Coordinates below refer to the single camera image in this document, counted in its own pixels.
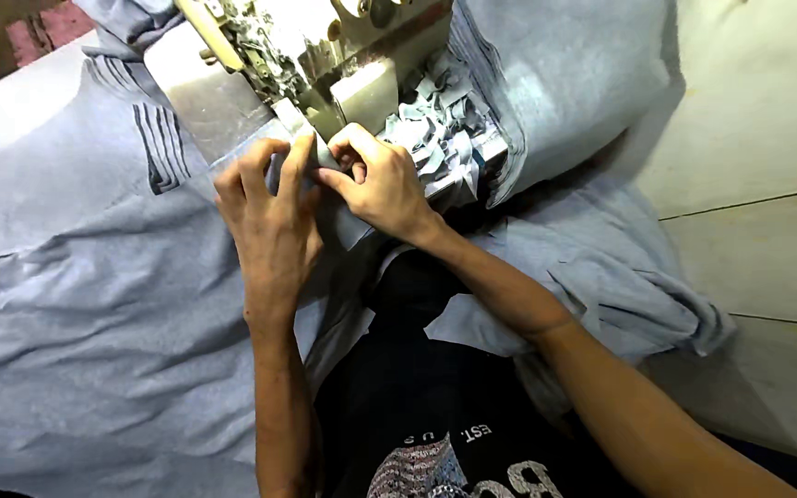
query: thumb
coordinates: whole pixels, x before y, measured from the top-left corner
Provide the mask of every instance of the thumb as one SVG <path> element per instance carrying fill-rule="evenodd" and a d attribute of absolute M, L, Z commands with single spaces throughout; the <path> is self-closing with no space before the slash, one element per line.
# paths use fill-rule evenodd
<path fill-rule="evenodd" d="M 341 173 L 335 169 L 320 167 L 313 173 L 319 182 L 336 190 L 337 193 L 340 194 L 340 197 L 344 198 L 344 200 L 347 200 L 347 198 L 352 195 L 355 189 L 359 187 L 359 185 L 355 183 L 355 181 L 352 180 L 352 178 L 350 178 L 347 174 Z"/>

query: black t-shirt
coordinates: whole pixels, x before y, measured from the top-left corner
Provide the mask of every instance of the black t-shirt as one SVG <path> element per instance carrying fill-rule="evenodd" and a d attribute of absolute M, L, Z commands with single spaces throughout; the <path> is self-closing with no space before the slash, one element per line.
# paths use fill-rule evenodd
<path fill-rule="evenodd" d="M 465 287 L 413 251 L 387 268 L 369 334 L 316 397 L 324 496 L 627 495 L 533 408 L 511 359 L 430 340 L 423 327 Z"/>

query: forearm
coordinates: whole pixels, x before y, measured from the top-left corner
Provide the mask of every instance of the forearm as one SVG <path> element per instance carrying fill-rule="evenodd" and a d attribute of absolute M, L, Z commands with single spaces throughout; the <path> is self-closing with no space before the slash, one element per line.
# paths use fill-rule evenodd
<path fill-rule="evenodd" d="M 412 243 L 444 261 L 485 307 L 537 347 L 605 454 L 645 495 L 797 496 L 696 424 L 517 268 L 440 222 Z"/>
<path fill-rule="evenodd" d="M 409 242 L 444 262 L 494 316 L 523 337 L 575 322 L 544 286 L 475 246 L 441 219 Z"/>
<path fill-rule="evenodd" d="M 312 406 L 291 319 L 249 322 L 254 349 L 260 495 L 311 496 Z"/>
<path fill-rule="evenodd" d="M 797 496 L 581 327 L 552 331 L 535 345 L 593 438 L 646 496 Z"/>

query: left hand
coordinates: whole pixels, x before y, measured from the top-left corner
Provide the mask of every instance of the left hand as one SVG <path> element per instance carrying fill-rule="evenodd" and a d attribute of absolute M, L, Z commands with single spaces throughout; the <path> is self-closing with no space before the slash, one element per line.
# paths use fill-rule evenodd
<path fill-rule="evenodd" d="M 319 187 L 303 196 L 300 192 L 314 144 L 315 135 L 301 136 L 293 146 L 264 138 L 214 180 L 217 209 L 236 240 L 244 279 L 244 318 L 249 325 L 293 322 L 300 288 L 321 250 L 315 225 Z M 264 174 L 274 153 L 288 153 L 288 158 L 273 197 Z M 251 333 L 266 328 L 251 326 Z"/>

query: gray fabric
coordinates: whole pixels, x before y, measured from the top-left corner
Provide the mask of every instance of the gray fabric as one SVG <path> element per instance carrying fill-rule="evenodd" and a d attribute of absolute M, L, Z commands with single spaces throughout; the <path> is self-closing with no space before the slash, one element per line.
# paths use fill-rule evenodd
<path fill-rule="evenodd" d="M 172 0 L 72 0 L 97 24 L 100 47 L 89 55 L 140 61 L 168 29 L 183 21 Z"/>
<path fill-rule="evenodd" d="M 289 137 L 273 120 L 245 145 L 262 136 Z M 0 259 L 0 488 L 256 495 L 242 278 L 211 186 L 228 161 Z M 345 250 L 322 235 L 295 323 L 303 356 Z"/>
<path fill-rule="evenodd" d="M 670 79 L 673 0 L 456 0 L 451 47 L 510 141 L 491 207 L 553 178 L 644 115 Z"/>
<path fill-rule="evenodd" d="M 72 102 L 0 152 L 0 256 L 206 171 L 166 103 L 142 64 L 87 59 Z"/>

